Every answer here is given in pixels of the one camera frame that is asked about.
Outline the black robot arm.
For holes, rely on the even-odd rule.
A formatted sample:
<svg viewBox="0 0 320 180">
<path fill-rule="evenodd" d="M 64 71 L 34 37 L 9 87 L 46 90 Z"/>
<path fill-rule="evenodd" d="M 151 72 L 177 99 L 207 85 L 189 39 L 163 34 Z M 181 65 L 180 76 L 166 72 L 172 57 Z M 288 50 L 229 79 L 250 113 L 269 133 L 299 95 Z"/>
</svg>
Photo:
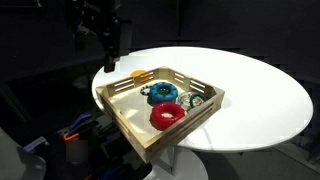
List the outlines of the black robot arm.
<svg viewBox="0 0 320 180">
<path fill-rule="evenodd" d="M 120 0 L 65 0 L 66 23 L 77 51 L 84 50 L 84 36 L 92 33 L 104 51 L 104 72 L 112 72 L 121 56 L 131 49 L 132 21 L 117 15 Z"/>
</svg>

